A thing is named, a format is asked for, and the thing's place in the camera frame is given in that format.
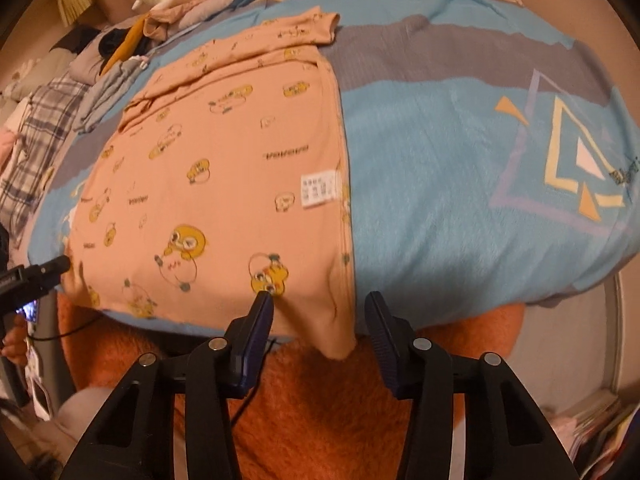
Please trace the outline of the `person left hand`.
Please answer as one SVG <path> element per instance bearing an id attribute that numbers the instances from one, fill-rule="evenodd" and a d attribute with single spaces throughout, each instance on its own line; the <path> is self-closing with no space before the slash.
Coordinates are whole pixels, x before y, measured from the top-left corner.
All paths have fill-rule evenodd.
<path id="1" fill-rule="evenodd" d="M 12 328 L 2 339 L 1 355 L 19 367 L 25 367 L 28 362 L 27 335 L 28 324 L 26 318 L 20 314 L 15 315 Z"/>

